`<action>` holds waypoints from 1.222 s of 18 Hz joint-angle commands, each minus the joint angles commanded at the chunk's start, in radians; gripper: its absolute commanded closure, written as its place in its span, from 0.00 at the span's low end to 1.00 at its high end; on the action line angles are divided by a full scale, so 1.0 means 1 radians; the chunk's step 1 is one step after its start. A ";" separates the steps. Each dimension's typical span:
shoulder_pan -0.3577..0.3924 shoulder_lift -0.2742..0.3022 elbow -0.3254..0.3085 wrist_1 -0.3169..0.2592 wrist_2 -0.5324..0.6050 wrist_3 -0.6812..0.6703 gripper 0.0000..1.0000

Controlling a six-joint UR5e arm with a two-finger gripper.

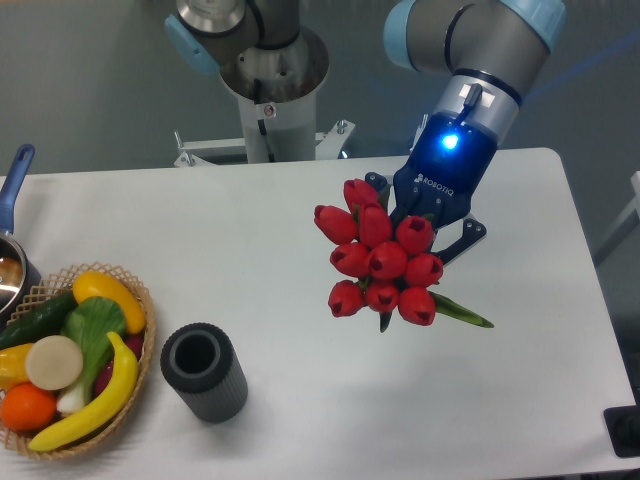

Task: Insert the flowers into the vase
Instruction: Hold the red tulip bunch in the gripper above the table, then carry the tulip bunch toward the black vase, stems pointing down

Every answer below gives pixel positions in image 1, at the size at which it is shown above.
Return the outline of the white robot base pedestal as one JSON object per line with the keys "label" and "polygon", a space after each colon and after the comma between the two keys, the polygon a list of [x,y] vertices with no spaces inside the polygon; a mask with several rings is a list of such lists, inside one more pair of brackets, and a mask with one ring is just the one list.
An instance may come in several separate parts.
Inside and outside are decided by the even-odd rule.
{"label": "white robot base pedestal", "polygon": [[238,162],[283,163],[346,158],[345,144],[356,125],[338,120],[329,130],[318,131],[318,89],[294,100],[263,102],[235,96],[242,136],[221,140],[184,142],[174,134],[175,167],[199,167]]}

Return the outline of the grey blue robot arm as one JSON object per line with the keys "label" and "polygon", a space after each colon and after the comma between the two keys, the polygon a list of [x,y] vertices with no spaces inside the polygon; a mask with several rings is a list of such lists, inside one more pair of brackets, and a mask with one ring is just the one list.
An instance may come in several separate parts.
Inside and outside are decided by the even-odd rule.
{"label": "grey blue robot arm", "polygon": [[[462,223],[439,254],[450,262],[485,236],[471,201],[567,18],[560,1],[402,1],[383,44],[400,67],[442,71],[449,81],[418,128],[408,160],[387,180],[397,214],[430,214],[436,228]],[[180,1],[164,23],[195,71],[218,76],[238,102],[252,163],[316,159],[316,95],[329,71],[322,38],[295,1]]]}

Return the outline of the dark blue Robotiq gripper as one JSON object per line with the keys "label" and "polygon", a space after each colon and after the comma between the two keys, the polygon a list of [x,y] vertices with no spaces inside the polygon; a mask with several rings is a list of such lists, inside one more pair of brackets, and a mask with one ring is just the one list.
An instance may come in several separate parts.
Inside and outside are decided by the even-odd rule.
{"label": "dark blue Robotiq gripper", "polygon": [[[433,216],[437,230],[432,253],[448,265],[487,235],[484,223],[465,216],[496,150],[492,136],[438,113],[427,120],[406,164],[394,174],[393,185],[375,172],[368,172],[364,180],[376,191],[393,225],[406,214]],[[393,188],[396,206],[390,209]]]}

